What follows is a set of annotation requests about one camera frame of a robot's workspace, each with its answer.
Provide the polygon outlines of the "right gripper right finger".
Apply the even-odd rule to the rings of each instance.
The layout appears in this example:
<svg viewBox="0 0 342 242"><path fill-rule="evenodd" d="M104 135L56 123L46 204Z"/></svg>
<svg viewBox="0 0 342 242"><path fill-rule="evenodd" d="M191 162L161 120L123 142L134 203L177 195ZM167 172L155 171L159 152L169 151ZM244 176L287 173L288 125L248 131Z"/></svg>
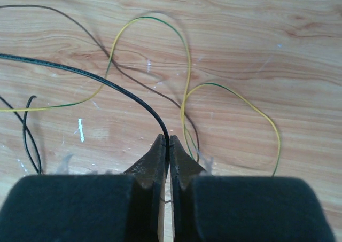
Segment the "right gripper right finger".
<svg viewBox="0 0 342 242"><path fill-rule="evenodd" d="M294 177L213 176L170 137L175 241L334 241L313 189Z"/></svg>

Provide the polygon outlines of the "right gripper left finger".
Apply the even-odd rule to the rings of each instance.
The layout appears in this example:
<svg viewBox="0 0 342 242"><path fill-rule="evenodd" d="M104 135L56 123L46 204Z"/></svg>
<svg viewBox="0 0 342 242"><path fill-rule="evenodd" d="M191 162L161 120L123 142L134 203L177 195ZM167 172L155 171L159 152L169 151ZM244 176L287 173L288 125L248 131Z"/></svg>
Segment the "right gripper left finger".
<svg viewBox="0 0 342 242"><path fill-rule="evenodd" d="M1 241L163 241L166 142L121 174L31 175L1 208Z"/></svg>

